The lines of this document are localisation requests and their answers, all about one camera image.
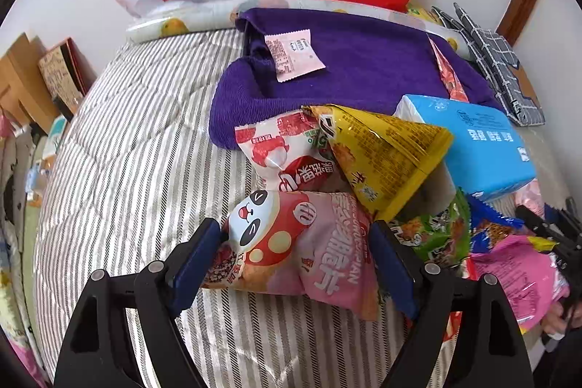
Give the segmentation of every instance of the mattress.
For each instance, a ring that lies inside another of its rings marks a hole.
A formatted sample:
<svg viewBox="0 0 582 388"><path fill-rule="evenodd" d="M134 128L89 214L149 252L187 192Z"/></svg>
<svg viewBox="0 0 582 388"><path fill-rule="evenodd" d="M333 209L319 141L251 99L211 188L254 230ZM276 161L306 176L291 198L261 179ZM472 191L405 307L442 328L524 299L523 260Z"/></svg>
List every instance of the mattress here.
<svg viewBox="0 0 582 388"><path fill-rule="evenodd" d="M34 254L47 371L92 271L135 273L165 259L205 217L224 222L257 188L241 151L215 147L208 116L222 71L242 53L234 29L123 46L83 101L57 154ZM144 383L157 386L128 310ZM377 322L309 300L202 289L176 320L210 387L375 387L403 344L391 301ZM444 345L431 385L452 355Z"/></svg>

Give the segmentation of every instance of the pink snack bag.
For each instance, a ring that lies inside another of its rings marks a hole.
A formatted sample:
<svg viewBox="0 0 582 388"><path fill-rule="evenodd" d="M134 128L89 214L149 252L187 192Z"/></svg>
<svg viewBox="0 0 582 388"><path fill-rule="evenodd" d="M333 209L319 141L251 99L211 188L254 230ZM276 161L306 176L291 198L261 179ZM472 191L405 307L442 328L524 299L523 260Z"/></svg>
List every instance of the pink snack bag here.
<svg viewBox="0 0 582 388"><path fill-rule="evenodd" d="M310 30L265 35L265 43L275 61L280 83L325 68L311 47Z"/></svg>
<svg viewBox="0 0 582 388"><path fill-rule="evenodd" d="M507 236L490 253L471 254L467 269L473 279L483 273L498 278L523 332L569 292L552 256L538 253L527 236Z"/></svg>
<svg viewBox="0 0 582 388"><path fill-rule="evenodd" d="M370 221L349 193L255 191L225 224L206 288L307 294L376 320Z"/></svg>
<svg viewBox="0 0 582 388"><path fill-rule="evenodd" d="M539 190L539 182L537 178L530 181L523 186L523 188L519 188L513 196L516 206L524 205L526 208L530 209L530 211L544 219L544 202L542 193Z"/></svg>
<svg viewBox="0 0 582 388"><path fill-rule="evenodd" d="M265 189L279 191L349 190L307 111L287 112L257 124L235 127L240 149L263 179ZM322 153L328 151L327 157Z"/></svg>
<svg viewBox="0 0 582 388"><path fill-rule="evenodd" d="M441 53L435 42L429 37L428 40L431 42L432 50L436 56L436 63L438 64L438 69L441 72L441 81L449 92L449 97L456 101L469 102L469 98L465 93L461 81L455 70L450 65L449 60Z"/></svg>

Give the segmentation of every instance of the hand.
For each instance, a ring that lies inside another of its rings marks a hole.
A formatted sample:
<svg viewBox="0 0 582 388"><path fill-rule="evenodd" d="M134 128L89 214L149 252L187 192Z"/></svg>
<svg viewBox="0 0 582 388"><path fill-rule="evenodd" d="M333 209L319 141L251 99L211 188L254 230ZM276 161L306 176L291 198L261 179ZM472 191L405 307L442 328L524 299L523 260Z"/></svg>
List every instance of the hand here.
<svg viewBox="0 0 582 388"><path fill-rule="evenodd" d="M560 303L552 303L549 311L542 318L540 324L542 329L547 334L555 334L556 332L564 334L566 332L566 324L568 317L572 310L574 310L574 317L572 318L572 329L582 326L582 302L575 304L569 311L567 317L562 319L564 308Z"/></svg>

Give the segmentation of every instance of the screw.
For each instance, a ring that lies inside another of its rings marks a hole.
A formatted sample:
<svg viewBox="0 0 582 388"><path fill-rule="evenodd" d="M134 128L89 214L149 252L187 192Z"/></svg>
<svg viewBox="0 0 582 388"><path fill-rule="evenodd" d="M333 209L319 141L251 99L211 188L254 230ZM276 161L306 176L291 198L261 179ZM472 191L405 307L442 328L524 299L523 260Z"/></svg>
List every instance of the screw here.
<svg viewBox="0 0 582 388"><path fill-rule="evenodd" d="M93 281L99 281L101 280L103 277L105 276L105 271L99 269L99 270L95 270L92 274L91 274L91 280Z"/></svg>
<svg viewBox="0 0 582 388"><path fill-rule="evenodd" d="M429 275L438 275L441 272L441 267L439 267L435 263L427 263L424 266L424 271L427 272Z"/></svg>
<svg viewBox="0 0 582 388"><path fill-rule="evenodd" d="M160 262L159 260L156 260L155 262L151 262L147 266L147 269L152 273L159 273L164 269L164 262Z"/></svg>
<svg viewBox="0 0 582 388"><path fill-rule="evenodd" d="M497 284L497 277L495 275L491 275L490 273L486 273L485 276L483 277L483 280L487 284L490 284L491 286Z"/></svg>

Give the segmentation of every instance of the green snack bag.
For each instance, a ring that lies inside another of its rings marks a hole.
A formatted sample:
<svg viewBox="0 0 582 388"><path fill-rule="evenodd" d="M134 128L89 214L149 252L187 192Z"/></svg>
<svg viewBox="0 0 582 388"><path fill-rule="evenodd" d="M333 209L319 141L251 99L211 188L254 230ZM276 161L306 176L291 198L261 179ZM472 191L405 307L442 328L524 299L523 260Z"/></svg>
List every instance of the green snack bag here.
<svg viewBox="0 0 582 388"><path fill-rule="evenodd" d="M436 216L418 216L408 222L388 223L402 245L414 249L423 262L449 267L458 265L469 254L469 204L457 189L449 206Z"/></svg>

